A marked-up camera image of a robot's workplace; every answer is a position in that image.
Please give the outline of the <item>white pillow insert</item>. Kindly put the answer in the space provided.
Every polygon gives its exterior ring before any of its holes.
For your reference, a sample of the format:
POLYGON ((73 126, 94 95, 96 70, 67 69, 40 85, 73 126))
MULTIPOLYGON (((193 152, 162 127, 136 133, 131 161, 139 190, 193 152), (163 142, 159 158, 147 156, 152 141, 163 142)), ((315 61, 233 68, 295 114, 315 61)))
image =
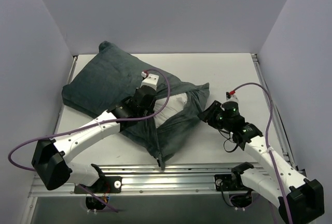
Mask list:
POLYGON ((188 97, 186 93, 170 96, 166 107, 156 116, 154 116, 155 126, 159 128, 168 119, 182 111, 187 104, 188 97))

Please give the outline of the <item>zebra and grey pillowcase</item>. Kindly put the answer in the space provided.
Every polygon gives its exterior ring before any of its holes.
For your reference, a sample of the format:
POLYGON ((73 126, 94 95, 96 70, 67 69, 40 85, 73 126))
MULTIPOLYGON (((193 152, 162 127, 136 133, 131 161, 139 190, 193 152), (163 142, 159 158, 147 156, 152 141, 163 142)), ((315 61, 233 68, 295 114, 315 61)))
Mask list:
MULTIPOLYGON (((152 65, 104 41, 98 54, 62 89, 63 104, 91 118, 133 96, 141 85, 141 72, 152 65)), ((203 112, 210 96, 210 85, 194 85, 163 71, 157 84, 155 111, 162 111, 170 96, 186 93, 184 109, 156 128, 154 118, 140 121, 121 134, 158 160, 161 167, 179 152, 199 124, 198 114, 203 112)))

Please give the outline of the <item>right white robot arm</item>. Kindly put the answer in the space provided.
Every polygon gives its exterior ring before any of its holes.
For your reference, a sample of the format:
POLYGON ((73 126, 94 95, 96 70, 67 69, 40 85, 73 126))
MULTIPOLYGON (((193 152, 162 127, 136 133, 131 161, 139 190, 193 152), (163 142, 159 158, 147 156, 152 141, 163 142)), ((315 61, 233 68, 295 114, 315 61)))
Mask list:
POLYGON ((244 162, 231 170, 233 187, 259 193, 278 209, 285 223, 310 223, 325 213, 322 184, 307 179, 268 145, 261 130, 240 115, 237 102, 214 101, 198 117, 217 130, 229 132, 236 145, 268 173, 263 175, 244 162))

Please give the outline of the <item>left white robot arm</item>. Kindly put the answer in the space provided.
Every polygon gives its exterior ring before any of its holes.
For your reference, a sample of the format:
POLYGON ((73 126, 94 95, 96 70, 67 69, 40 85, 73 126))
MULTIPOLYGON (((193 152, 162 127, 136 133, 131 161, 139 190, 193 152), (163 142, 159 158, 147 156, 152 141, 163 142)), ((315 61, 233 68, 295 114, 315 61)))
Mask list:
POLYGON ((123 99, 94 119, 96 126, 85 125, 83 130, 58 138, 44 138, 37 142, 32 166, 48 190, 65 183, 80 184, 92 192, 101 192, 107 184, 106 176, 95 164, 79 164, 72 160, 98 141, 136 125, 154 112, 157 90, 141 86, 133 96, 123 99))

